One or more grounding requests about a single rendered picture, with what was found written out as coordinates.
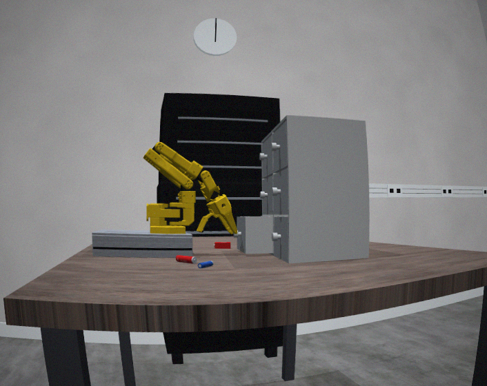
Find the blue battery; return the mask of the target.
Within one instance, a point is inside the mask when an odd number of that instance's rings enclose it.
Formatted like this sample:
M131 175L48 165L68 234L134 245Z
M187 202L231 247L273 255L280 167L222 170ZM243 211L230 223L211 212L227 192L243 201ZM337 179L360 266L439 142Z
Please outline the blue battery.
M207 262L199 263L198 264L198 268L210 267L210 266L213 266L213 264L214 263L212 261L207 261Z

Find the grey chest of drawers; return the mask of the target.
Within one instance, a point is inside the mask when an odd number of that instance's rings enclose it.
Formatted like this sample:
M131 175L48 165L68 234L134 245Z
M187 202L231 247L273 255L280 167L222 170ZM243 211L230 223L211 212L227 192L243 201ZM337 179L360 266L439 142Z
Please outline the grey chest of drawers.
M262 180L288 168L287 263L369 258L370 202L366 121L286 115L288 162ZM269 215L273 214L273 215ZM288 214L288 215L275 215Z

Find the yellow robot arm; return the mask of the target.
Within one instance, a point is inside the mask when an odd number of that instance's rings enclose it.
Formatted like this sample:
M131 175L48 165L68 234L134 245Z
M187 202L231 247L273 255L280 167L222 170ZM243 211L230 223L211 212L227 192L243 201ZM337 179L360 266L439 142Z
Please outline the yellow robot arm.
M202 169L203 166L195 161L189 162L162 142L156 143L153 149L150 148L143 158L181 189L178 193L179 202L170 203L170 207L166 203L148 204L150 233L185 234L184 226L190 226L195 221L196 192L192 191L191 180L198 180L207 202L219 196L219 186L216 186L210 173ZM180 210L176 209L178 207L183 209L183 220L179 222ZM170 225L167 225L167 221L170 221Z

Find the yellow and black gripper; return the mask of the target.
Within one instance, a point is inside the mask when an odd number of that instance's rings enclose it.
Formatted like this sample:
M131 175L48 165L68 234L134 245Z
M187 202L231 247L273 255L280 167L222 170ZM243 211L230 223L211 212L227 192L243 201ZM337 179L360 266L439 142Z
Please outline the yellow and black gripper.
M210 213L202 218L199 227L197 228L198 232L203 232L204 229L208 229L209 224L207 223L210 216L213 215L215 218L219 217L223 226L230 234L237 234L237 227L232 216L232 207L225 194L218 196L215 199L211 199L211 202L209 202L207 206Z

